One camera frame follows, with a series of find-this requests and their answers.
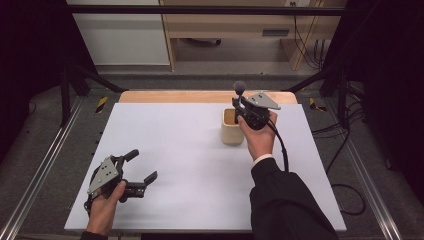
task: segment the small cup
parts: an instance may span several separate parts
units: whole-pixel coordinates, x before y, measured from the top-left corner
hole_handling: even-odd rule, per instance
[[[221,140],[228,145],[239,145],[244,140],[240,126],[234,121],[235,115],[234,108],[226,108],[222,113]]]

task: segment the white table surface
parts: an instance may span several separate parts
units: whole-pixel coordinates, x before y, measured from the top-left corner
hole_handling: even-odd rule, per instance
[[[336,231],[346,225],[325,174],[303,108],[281,104],[277,128],[288,152],[290,170],[311,190]],[[91,175],[109,155],[133,149],[140,155],[124,164],[124,178],[141,182],[153,171],[158,178],[144,198],[118,203],[113,229],[128,232],[250,231],[249,193],[254,186],[246,140],[221,142],[221,103],[116,103],[67,223],[83,231],[83,204]],[[284,168],[281,146],[273,155]]]

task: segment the white cabinet door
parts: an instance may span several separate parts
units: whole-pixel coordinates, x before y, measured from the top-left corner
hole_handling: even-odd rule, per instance
[[[158,5],[157,0],[67,0],[68,4]],[[169,65],[159,14],[74,14],[95,65]]]

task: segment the black sleeve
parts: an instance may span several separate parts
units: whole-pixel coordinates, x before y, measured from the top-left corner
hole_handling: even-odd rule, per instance
[[[107,240],[107,237],[97,233],[84,231],[80,240]]]
[[[252,169],[251,224],[255,240],[338,239],[312,193],[296,173],[268,158]]]

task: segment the white shirt cuff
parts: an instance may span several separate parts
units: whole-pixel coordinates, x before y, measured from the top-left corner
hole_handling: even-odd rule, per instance
[[[253,166],[252,166],[252,168],[258,163],[258,162],[260,162],[260,161],[262,161],[262,160],[264,160],[264,159],[266,159],[266,158],[272,158],[273,156],[272,156],[272,154],[264,154],[264,155],[262,155],[262,156],[260,156],[260,157],[258,157],[258,158],[256,158],[255,159],[255,161],[253,161]]]

